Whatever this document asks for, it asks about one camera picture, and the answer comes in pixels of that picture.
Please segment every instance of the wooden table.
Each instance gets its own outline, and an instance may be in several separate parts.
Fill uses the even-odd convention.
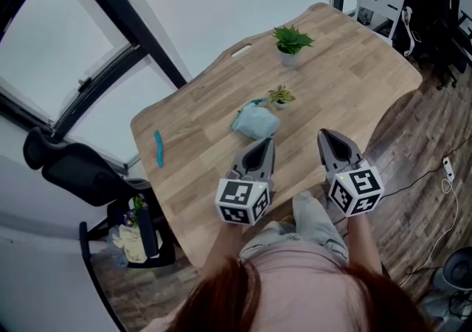
[[[255,35],[227,49],[184,88],[131,123],[162,210],[197,267],[203,266],[222,224],[214,202],[218,181],[236,151],[252,141],[230,128],[248,101],[279,84],[297,97],[287,109],[272,109],[281,126],[274,137],[277,193],[270,211],[325,179],[316,144],[319,129],[339,131],[364,151],[391,104],[421,83],[399,53],[326,4],[311,6],[287,24],[292,23],[315,40],[313,48],[302,49],[298,67],[280,63],[271,31]],[[156,130],[164,142],[163,168],[156,163]]]

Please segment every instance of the hair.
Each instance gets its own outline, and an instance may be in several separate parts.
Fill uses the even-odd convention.
[[[339,271],[359,288],[367,332],[432,331],[411,298],[388,277],[361,266]],[[260,297],[256,268],[249,261],[228,257],[224,266],[196,286],[166,332],[249,332]],[[362,331],[359,319],[353,320],[353,330]]]

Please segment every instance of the power outlet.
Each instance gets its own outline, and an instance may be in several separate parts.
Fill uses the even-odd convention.
[[[451,161],[449,160],[448,157],[445,157],[442,160],[442,166],[444,167],[445,174],[448,177],[449,184],[452,184],[452,181],[456,178],[456,176],[454,176],[454,171],[452,170]]]

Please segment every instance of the blue pen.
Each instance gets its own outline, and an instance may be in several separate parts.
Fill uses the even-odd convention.
[[[158,131],[154,131],[154,137],[156,138],[157,144],[157,165],[159,166],[159,168],[162,168],[164,167],[164,161],[162,160],[163,145],[161,134]]]

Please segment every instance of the white pot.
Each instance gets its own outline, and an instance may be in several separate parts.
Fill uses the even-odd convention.
[[[278,103],[277,101],[274,103],[274,105],[278,108],[278,109],[285,109],[288,107],[288,103]]]
[[[280,53],[280,60],[286,66],[294,67],[298,64],[299,52],[296,54],[287,54],[286,52],[281,52],[279,50],[279,53]]]

